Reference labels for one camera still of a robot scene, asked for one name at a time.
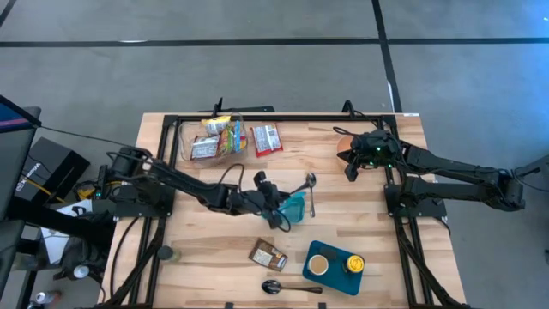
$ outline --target blue dish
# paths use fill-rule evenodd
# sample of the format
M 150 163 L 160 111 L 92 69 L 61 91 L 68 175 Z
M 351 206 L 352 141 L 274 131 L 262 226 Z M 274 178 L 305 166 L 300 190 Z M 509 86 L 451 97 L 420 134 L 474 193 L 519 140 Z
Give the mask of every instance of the blue dish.
M 305 194 L 305 192 L 293 194 L 278 208 L 290 223 L 300 223 L 303 220 L 305 216 Z
M 316 276 L 309 271 L 307 264 L 312 256 L 321 254 L 321 250 L 334 251 L 335 256 L 328 259 L 328 270 L 326 273 L 321 276 Z M 303 266 L 303 277 L 338 291 L 342 291 L 345 294 L 356 295 L 360 290 L 362 271 L 359 273 L 345 271 L 345 263 L 352 255 L 355 254 L 315 240 L 311 242 L 309 252 L 307 252 L 307 258 L 305 259 L 305 265 Z

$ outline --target cup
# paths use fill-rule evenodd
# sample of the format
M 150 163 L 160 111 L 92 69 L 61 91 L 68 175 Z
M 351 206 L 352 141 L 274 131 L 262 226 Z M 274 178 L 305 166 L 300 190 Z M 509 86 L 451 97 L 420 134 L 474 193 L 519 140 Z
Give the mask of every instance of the cup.
M 315 276 L 322 276 L 328 271 L 328 259 L 320 254 L 316 254 L 309 258 L 307 268 Z

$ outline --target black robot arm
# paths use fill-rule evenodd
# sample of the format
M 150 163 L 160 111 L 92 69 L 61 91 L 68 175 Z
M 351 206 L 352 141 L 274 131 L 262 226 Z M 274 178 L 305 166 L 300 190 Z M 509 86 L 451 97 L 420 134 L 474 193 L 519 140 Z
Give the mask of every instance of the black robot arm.
M 154 206 L 163 192 L 159 187 L 165 185 L 195 197 L 210 211 L 227 215 L 264 215 L 271 228 L 284 223 L 277 209 L 290 194 L 278 191 L 275 184 L 266 180 L 263 171 L 254 177 L 257 190 L 241 191 L 239 185 L 204 183 L 154 159 L 146 149 L 121 148 L 118 153 L 109 155 L 113 158 L 111 179 L 130 182 L 145 203 Z
M 353 134 L 341 128 L 334 130 L 351 135 L 351 149 L 338 157 L 348 163 L 345 173 L 354 181 L 358 168 L 396 167 L 404 173 L 434 173 L 468 184 L 429 183 L 420 177 L 407 177 L 400 186 L 400 197 L 418 203 L 426 198 L 448 198 L 478 201 L 503 211 L 524 209 L 522 185 L 502 168 L 479 167 L 435 156 L 429 150 L 394 138 L 385 130 Z

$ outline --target gray floor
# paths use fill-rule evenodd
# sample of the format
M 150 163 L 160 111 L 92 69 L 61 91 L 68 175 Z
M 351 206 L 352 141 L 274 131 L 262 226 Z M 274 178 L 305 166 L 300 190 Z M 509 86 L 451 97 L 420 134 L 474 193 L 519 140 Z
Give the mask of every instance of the gray floor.
M 0 8 L 8 2 L 0 0 Z M 390 38 L 549 36 L 547 1 L 382 0 Z M 370 1 L 17 0 L 0 41 L 377 37 Z M 549 45 L 393 45 L 404 112 L 419 112 L 438 155 L 517 167 L 549 154 Z M 0 92 L 41 106 L 62 130 L 133 143 L 144 112 L 226 106 L 390 112 L 378 45 L 0 48 Z M 41 131 L 88 158 L 88 176 L 109 144 Z M 529 179 L 543 186 L 541 179 Z M 526 189 L 527 208 L 503 213 L 447 202 L 468 303 L 537 308 L 549 302 L 547 196 Z M 94 303 L 94 282 L 54 282 L 56 308 Z M 13 274 L 12 282 L 21 274 Z M 12 308 L 8 290 L 0 308 Z

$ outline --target metal spoon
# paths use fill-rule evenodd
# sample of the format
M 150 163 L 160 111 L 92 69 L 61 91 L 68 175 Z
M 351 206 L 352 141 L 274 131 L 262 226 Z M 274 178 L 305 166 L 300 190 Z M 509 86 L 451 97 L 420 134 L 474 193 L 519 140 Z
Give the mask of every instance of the metal spoon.
M 315 203 L 312 200 L 312 187 L 314 187 L 317 184 L 317 177 L 314 173 L 308 173 L 307 177 L 305 177 L 305 181 L 309 185 L 309 188 L 311 189 L 311 218 L 315 217 Z
M 292 290 L 298 290 L 298 291 L 305 291 L 305 292 L 311 292 L 316 294 L 321 294 L 323 292 L 323 289 L 321 287 L 312 287 L 312 288 L 285 288 L 282 287 L 281 283 L 276 280 L 267 280 L 264 283 L 262 283 L 261 288 L 263 291 L 269 294 L 278 294 L 281 292 L 281 290 L 284 289 L 292 289 Z

